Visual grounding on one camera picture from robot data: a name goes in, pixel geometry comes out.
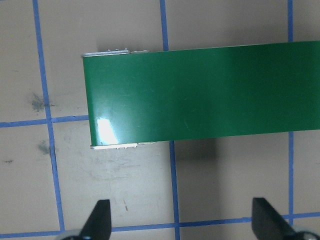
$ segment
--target gray floor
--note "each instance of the gray floor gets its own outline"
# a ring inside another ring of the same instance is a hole
[[[89,148],[81,54],[320,40],[320,1],[294,0],[293,19],[290,2],[0,0],[0,238],[52,240],[99,199],[111,200],[113,240],[255,239],[259,196],[320,232],[320,131],[176,141],[177,189],[168,142]]]

